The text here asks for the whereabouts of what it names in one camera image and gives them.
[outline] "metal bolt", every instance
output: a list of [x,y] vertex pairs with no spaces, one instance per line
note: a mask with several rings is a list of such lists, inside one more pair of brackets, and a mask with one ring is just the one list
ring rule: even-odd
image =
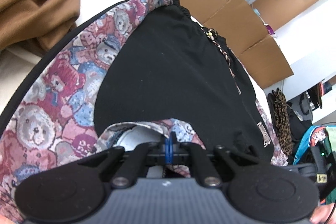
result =
[[118,177],[118,178],[113,179],[113,181],[112,181],[112,183],[115,186],[119,186],[119,187],[126,186],[128,184],[128,182],[129,182],[129,180],[127,178],[124,178],[124,177]]
[[221,183],[221,181],[215,177],[207,177],[204,179],[204,183],[210,187],[215,187],[218,186]]

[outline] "white logo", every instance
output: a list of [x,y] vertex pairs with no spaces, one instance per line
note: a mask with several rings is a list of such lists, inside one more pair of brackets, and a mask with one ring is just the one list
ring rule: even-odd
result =
[[264,147],[266,147],[271,143],[271,138],[269,137],[262,122],[259,122],[257,125],[262,133],[262,136],[264,137]]

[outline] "finger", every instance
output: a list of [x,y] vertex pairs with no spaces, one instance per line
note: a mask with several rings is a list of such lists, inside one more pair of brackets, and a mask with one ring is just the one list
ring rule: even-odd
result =
[[[310,222],[313,223],[313,224],[318,224],[318,223],[321,223],[321,222],[325,222],[328,219],[328,217],[329,217],[329,215],[330,215],[330,213],[333,209],[333,206],[334,206],[334,204],[329,204],[329,205],[324,205],[324,206],[317,207],[314,210],[312,217],[310,218]],[[332,218],[328,222],[328,224],[336,224],[335,219],[336,219],[336,215],[334,213]]]

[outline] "cardboard box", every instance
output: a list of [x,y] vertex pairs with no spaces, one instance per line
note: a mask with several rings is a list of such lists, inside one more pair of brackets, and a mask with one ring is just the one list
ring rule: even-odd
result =
[[200,23],[226,38],[262,88],[293,75],[278,45],[245,0],[180,0],[180,3]]
[[262,19],[274,30],[278,30],[318,0],[256,0],[256,8]]

